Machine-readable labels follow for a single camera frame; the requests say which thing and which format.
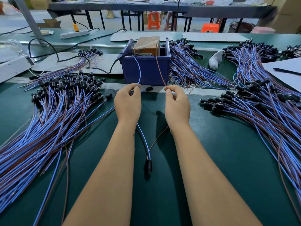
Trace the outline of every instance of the finger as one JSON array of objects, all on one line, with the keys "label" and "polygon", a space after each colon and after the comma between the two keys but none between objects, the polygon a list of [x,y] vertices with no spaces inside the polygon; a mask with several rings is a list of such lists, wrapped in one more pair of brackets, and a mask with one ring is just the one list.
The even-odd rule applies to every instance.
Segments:
[{"label": "finger", "polygon": [[134,89],[134,87],[137,85],[137,83],[132,83],[132,84],[128,84],[128,85],[126,85],[126,86],[124,86],[121,90],[122,91],[125,91],[125,92],[127,92],[127,93],[130,93],[130,91],[132,90],[132,89]]},{"label": "finger", "polygon": [[135,86],[133,96],[137,99],[141,99],[141,91],[138,86]]},{"label": "finger", "polygon": [[171,91],[175,92],[175,94],[177,96],[179,96],[179,95],[185,95],[185,92],[179,86],[172,86],[172,85],[170,85],[170,86],[164,87],[164,89],[165,90],[170,89]]},{"label": "finger", "polygon": [[166,98],[166,103],[170,101],[174,101],[173,94],[170,89],[166,90],[165,98]]}]

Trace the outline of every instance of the orange stool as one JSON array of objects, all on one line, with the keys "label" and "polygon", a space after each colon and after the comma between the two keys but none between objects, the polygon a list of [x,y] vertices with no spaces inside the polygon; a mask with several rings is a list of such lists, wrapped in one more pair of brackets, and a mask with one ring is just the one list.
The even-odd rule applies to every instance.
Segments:
[{"label": "orange stool", "polygon": [[219,24],[205,23],[201,32],[219,32]]},{"label": "orange stool", "polygon": [[157,29],[160,29],[160,15],[158,12],[150,12],[148,15],[148,29],[151,29],[151,27],[157,27]]}]

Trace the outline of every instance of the left hand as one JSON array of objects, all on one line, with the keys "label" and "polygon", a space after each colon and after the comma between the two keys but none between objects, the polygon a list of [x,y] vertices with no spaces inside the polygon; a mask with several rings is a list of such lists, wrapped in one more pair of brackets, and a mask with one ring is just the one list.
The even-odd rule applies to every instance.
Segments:
[{"label": "left hand", "polygon": [[118,122],[133,124],[136,127],[141,113],[140,86],[137,83],[128,84],[117,92],[114,104]]}]

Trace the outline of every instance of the right hand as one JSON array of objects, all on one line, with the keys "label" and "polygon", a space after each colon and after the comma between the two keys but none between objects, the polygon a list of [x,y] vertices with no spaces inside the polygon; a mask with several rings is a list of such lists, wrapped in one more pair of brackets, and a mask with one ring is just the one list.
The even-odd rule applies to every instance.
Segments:
[{"label": "right hand", "polygon": [[179,86],[166,86],[165,119],[171,130],[182,129],[189,125],[190,102]]}]

